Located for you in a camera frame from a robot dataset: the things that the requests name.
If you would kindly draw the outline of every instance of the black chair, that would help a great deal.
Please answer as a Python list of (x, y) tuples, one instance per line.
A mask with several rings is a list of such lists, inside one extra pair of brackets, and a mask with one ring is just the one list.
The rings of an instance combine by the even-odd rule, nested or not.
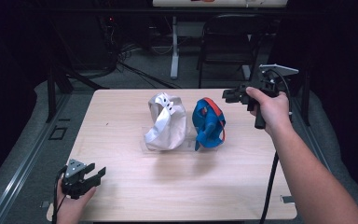
[(265, 17), (253, 14), (222, 14), (207, 20), (202, 30), (197, 64), (200, 71), (199, 88), (205, 63), (237, 64), (240, 68), (249, 65), (250, 80), (255, 70), (260, 42), (269, 24)]

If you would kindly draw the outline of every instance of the white crumpled bag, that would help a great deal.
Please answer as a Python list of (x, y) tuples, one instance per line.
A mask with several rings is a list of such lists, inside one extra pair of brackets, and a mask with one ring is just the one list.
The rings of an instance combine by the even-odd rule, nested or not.
[(145, 134), (145, 144), (149, 150), (171, 150), (179, 147), (186, 138), (186, 111), (182, 100), (161, 92), (149, 102), (153, 128)]

